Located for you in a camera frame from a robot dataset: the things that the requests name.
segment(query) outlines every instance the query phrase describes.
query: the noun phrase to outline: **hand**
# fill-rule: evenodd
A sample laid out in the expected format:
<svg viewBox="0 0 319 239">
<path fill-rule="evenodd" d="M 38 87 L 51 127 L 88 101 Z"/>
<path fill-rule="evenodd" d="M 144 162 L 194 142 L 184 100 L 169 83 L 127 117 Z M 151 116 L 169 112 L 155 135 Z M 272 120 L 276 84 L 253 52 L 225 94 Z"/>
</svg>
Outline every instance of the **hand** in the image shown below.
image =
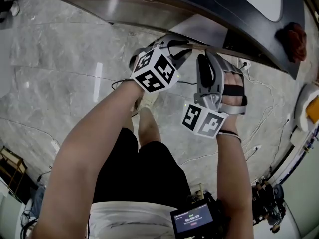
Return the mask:
<svg viewBox="0 0 319 239">
<path fill-rule="evenodd" d="M 243 86 L 243 81 L 238 74 L 226 73 L 225 84 Z M 243 100 L 243 97 L 241 96 L 224 96 L 223 95 L 221 102 L 227 105 L 241 106 L 242 100 Z M 221 129 L 237 133 L 236 119 L 237 119 L 237 115 L 234 115 L 234 114 L 229 115 L 225 123 L 221 127 Z"/>
</svg>

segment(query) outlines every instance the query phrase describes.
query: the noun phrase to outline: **red cloth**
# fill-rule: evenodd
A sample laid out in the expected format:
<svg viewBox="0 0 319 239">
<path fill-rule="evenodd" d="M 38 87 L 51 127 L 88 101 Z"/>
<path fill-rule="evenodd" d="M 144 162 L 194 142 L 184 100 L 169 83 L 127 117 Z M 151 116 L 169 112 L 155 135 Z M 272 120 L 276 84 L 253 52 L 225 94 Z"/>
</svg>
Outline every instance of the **red cloth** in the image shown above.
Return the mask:
<svg viewBox="0 0 319 239">
<path fill-rule="evenodd" d="M 293 29 L 288 30 L 288 39 L 294 62 L 304 61 L 307 55 L 307 35 L 299 24 L 294 23 Z"/>
<path fill-rule="evenodd" d="M 306 59 L 307 35 L 297 23 L 289 23 L 284 29 L 276 33 L 291 62 L 297 63 Z"/>
</svg>

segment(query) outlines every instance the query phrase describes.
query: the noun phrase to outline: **finger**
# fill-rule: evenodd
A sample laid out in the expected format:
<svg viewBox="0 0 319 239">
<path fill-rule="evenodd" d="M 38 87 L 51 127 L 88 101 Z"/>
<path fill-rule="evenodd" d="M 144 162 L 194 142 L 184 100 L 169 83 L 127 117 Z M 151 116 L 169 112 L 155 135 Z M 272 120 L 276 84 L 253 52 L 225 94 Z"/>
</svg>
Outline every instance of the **finger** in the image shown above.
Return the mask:
<svg viewBox="0 0 319 239">
<path fill-rule="evenodd" d="M 230 72 L 226 73 L 226 77 L 228 79 L 229 85 L 236 85 L 236 81 L 235 81 L 234 75 L 232 73 L 230 73 Z"/>
<path fill-rule="evenodd" d="M 243 86 L 243 81 L 239 74 L 234 74 L 236 85 Z"/>
</svg>

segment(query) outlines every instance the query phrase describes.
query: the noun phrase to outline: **leg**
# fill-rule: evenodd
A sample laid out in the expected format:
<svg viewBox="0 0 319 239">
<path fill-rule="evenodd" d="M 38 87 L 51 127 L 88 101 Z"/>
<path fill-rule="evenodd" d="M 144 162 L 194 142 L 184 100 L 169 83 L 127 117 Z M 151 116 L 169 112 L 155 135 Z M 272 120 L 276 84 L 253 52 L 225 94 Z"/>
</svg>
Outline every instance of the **leg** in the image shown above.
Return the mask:
<svg viewBox="0 0 319 239">
<path fill-rule="evenodd" d="M 129 129 L 132 133 L 134 133 L 134 127 L 133 127 L 133 122 L 132 122 L 132 117 L 131 115 L 128 116 L 128 118 L 125 121 L 125 124 L 123 125 L 123 128 Z"/>
<path fill-rule="evenodd" d="M 140 109 L 139 141 L 141 147 L 152 141 L 161 142 L 158 125 L 148 107 Z"/>
</svg>

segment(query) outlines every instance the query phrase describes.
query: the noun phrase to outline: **wrist strap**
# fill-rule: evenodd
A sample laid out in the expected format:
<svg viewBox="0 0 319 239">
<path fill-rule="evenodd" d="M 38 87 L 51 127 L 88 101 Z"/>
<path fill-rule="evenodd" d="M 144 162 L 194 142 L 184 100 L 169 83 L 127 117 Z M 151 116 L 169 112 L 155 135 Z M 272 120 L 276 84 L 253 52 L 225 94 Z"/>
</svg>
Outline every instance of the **wrist strap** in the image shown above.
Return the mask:
<svg viewBox="0 0 319 239">
<path fill-rule="evenodd" d="M 237 138 L 240 141 L 240 143 L 241 143 L 240 137 L 237 134 L 235 134 L 234 132 L 226 131 L 226 130 L 220 130 L 217 134 L 233 136 L 233 137 Z"/>
</svg>

